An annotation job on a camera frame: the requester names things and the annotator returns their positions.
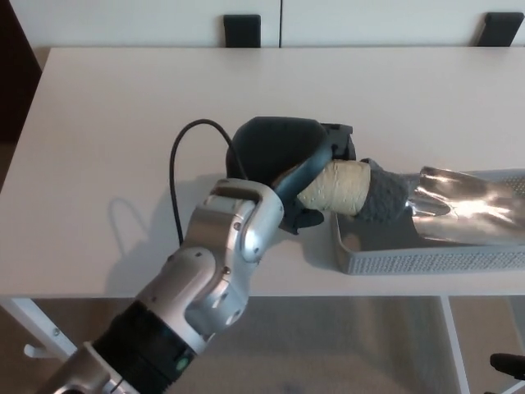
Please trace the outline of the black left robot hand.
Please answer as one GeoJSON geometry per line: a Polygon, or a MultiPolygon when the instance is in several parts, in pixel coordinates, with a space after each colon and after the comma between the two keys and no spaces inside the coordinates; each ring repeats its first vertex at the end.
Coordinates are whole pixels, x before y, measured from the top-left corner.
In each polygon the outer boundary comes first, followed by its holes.
{"type": "Polygon", "coordinates": [[[299,194],[332,160],[355,160],[353,127],[297,117],[255,117],[243,124],[226,153],[226,176],[273,189],[284,205],[281,229],[298,234],[324,216],[299,194]]]}

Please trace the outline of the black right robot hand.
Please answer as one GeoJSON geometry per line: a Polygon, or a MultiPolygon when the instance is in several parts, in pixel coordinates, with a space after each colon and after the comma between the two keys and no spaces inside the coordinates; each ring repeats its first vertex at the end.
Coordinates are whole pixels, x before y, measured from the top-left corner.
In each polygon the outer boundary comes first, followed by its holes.
{"type": "Polygon", "coordinates": [[[517,380],[524,380],[525,357],[523,355],[496,353],[491,355],[490,364],[501,373],[512,376],[517,380]]]}

